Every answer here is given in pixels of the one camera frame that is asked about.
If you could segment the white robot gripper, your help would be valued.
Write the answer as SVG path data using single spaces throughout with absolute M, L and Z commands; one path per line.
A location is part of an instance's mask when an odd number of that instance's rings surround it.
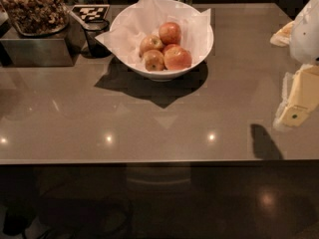
M 301 126 L 319 106 L 319 0 L 309 0 L 291 21 L 270 38 L 278 47 L 290 44 L 290 55 L 302 64 L 295 73 L 286 73 L 282 83 L 282 102 L 273 126 L 290 130 Z

